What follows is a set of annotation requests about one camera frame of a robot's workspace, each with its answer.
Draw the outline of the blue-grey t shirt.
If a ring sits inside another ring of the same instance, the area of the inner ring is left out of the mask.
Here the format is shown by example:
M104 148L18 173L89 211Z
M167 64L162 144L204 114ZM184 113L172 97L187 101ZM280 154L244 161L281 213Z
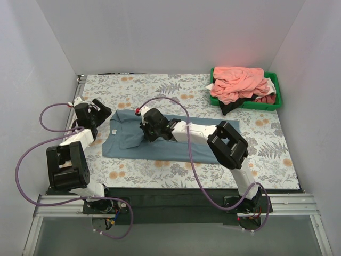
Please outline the blue-grey t shirt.
M190 117L199 125L218 125L222 120ZM188 144L158 138L149 142L140 128L141 118L133 110L117 110L110 119L110 134L102 145L102 155L107 158L145 159L157 161L189 162ZM219 164L208 145L192 142L195 163Z

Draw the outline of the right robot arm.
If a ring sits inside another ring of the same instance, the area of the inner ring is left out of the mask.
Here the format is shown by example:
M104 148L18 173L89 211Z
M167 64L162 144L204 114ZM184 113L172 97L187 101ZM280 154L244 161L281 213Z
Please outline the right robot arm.
M248 157L248 142L230 123L221 121L217 125L199 125L191 123L189 117L185 121L176 118L168 120L158 109L146 106L136 109L135 114L141 117L140 128L148 141L153 142L158 138L174 142L186 141L192 166L194 163L191 143L208 146L217 161L230 170L237 184L239 196L230 198L227 207L219 206L210 198L202 187L196 171L193 171L200 190L213 206L222 211L241 212L253 212L260 206L262 196L260 185L255 182L252 174L242 167Z

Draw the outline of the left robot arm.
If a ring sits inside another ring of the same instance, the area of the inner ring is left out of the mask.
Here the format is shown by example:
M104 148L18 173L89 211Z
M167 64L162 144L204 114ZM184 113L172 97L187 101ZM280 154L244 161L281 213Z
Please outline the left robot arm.
M86 197L89 201L95 200L95 207L101 213L108 213L113 208L113 200L105 195L104 185L91 180L84 151L96 140L98 127L112 111L98 99L87 103L77 97L70 106L75 111L77 125L84 129L61 144L47 148L50 187Z

